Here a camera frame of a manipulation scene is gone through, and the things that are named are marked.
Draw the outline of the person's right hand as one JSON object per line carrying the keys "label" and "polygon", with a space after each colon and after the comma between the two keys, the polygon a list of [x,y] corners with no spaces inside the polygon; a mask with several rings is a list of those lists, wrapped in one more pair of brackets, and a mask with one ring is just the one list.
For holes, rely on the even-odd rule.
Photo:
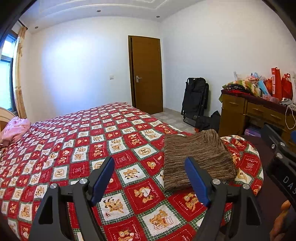
{"label": "person's right hand", "polygon": [[295,240],[295,210],[287,200],[269,233],[270,240]]}

